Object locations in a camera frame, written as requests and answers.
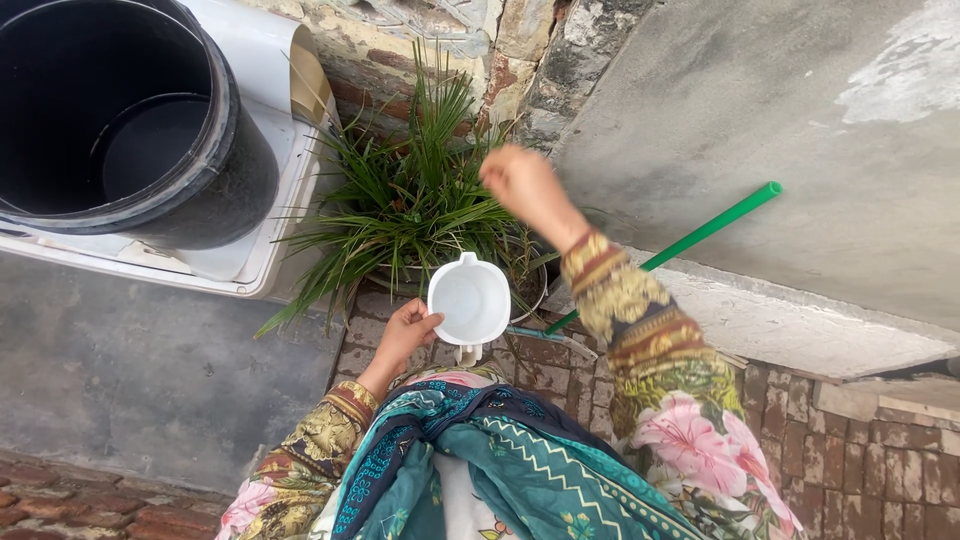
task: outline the potted plant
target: potted plant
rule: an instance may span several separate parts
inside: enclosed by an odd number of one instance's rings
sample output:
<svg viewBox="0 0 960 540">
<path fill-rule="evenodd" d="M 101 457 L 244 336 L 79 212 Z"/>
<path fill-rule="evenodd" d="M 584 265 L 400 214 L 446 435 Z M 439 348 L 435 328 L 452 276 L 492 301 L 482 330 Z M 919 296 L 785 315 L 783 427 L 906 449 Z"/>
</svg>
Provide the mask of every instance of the potted plant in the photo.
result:
<svg viewBox="0 0 960 540">
<path fill-rule="evenodd" d="M 417 82 L 411 98 L 408 134 L 377 140 L 360 115 L 326 143 L 339 153 L 344 185 L 325 194 L 321 211 L 306 218 L 315 228 L 280 241 L 293 253 L 312 246 L 327 254 L 298 284 L 300 293 L 272 317 L 257 336 L 284 325 L 329 295 L 329 312 L 344 309 L 364 277 L 374 273 L 392 291 L 422 294 L 431 268 L 455 260 L 461 252 L 476 252 L 499 260 L 515 292 L 527 292 L 527 281 L 540 280 L 545 292 L 545 258 L 526 230 L 484 189 L 480 164 L 503 132 L 483 136 L 469 114 L 470 79 L 451 71 L 437 52 L 433 68 L 424 65 L 422 49 L 414 46 Z M 466 121 L 472 137 L 457 136 Z M 542 294 L 514 298 L 532 311 Z"/>
</svg>

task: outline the sleeve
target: sleeve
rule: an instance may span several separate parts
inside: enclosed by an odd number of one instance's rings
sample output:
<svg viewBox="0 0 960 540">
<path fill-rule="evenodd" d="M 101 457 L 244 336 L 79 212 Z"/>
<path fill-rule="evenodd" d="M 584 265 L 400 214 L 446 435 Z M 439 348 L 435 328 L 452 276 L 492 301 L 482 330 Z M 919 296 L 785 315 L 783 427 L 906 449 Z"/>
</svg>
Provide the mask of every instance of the sleeve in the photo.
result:
<svg viewBox="0 0 960 540">
<path fill-rule="evenodd" d="M 562 271 L 584 326 L 609 344 L 613 433 L 637 471 L 709 538 L 805 538 L 699 325 L 598 232 Z"/>
<path fill-rule="evenodd" d="M 331 388 L 240 486 L 216 540 L 305 534 L 360 446 L 376 407 L 376 398 L 356 382 Z"/>
</svg>

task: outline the person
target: person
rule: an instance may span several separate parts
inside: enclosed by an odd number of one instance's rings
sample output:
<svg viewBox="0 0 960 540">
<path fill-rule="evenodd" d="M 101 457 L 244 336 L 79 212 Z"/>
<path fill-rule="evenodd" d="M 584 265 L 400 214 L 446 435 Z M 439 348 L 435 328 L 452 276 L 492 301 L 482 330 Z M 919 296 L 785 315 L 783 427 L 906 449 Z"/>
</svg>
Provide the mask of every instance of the person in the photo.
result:
<svg viewBox="0 0 960 540">
<path fill-rule="evenodd" d="M 480 174 L 563 254 L 584 326 L 609 344 L 620 452 L 493 360 L 404 374 L 443 321 L 416 299 L 366 371 L 243 483 L 218 540 L 805 538 L 697 323 L 589 225 L 546 159 L 507 145 Z"/>
</svg>

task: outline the black plastic bucket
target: black plastic bucket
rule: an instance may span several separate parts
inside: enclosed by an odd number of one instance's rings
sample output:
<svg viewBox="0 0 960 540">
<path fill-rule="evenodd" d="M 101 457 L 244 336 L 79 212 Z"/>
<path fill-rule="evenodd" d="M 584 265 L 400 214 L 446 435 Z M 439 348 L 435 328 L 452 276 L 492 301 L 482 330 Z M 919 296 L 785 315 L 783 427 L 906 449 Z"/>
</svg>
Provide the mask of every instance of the black plastic bucket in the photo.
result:
<svg viewBox="0 0 960 540">
<path fill-rule="evenodd" d="M 207 249 L 274 203 L 274 153 L 173 0 L 0 0 L 0 220 Z"/>
</svg>

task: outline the white paint patch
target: white paint patch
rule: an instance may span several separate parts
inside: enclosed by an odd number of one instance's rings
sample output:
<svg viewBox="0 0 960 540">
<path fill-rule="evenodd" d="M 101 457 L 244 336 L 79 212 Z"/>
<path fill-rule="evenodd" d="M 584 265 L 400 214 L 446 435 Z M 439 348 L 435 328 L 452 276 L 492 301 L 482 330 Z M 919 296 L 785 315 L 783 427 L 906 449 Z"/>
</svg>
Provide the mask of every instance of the white paint patch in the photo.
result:
<svg viewBox="0 0 960 540">
<path fill-rule="evenodd" d="M 603 14 L 603 5 L 593 2 L 589 8 L 584 8 L 582 2 L 577 4 L 573 14 L 564 26 L 564 38 L 573 43 L 586 47 L 597 37 L 597 27 L 594 22 Z"/>
<path fill-rule="evenodd" d="M 653 255 L 627 251 L 636 264 Z M 929 325 L 809 292 L 686 260 L 666 266 L 654 270 L 654 276 L 700 323 L 708 342 L 726 353 L 851 379 L 954 356 L 960 344 L 955 332 L 932 327 L 955 337 L 953 342 L 929 337 L 914 331 Z M 570 312 L 569 289 L 560 287 L 543 307 Z"/>
<path fill-rule="evenodd" d="M 926 0 L 888 31 L 887 48 L 847 80 L 843 121 L 912 122 L 960 109 L 960 2 Z"/>
</svg>

